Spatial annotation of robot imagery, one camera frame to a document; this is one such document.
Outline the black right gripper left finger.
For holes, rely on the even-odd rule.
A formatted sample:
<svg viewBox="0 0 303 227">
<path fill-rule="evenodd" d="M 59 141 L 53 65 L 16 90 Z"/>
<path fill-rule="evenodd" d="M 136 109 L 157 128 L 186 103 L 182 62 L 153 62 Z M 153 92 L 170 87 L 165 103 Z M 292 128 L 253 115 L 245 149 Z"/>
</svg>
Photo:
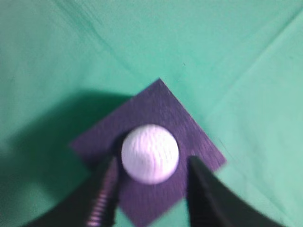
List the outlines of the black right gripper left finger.
<svg viewBox="0 0 303 227">
<path fill-rule="evenodd" d="M 105 157 L 78 188 L 26 227 L 112 227 L 119 200 L 119 169 L 115 156 Z"/>
</svg>

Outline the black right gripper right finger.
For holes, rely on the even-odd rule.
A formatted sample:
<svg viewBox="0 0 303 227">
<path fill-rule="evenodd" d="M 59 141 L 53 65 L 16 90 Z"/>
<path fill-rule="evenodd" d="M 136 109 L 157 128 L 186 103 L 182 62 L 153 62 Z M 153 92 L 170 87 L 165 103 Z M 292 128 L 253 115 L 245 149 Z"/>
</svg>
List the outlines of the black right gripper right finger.
<svg viewBox="0 0 303 227">
<path fill-rule="evenodd" d="M 187 158 L 187 208 L 191 227 L 280 227 L 240 199 L 197 156 Z"/>
</svg>

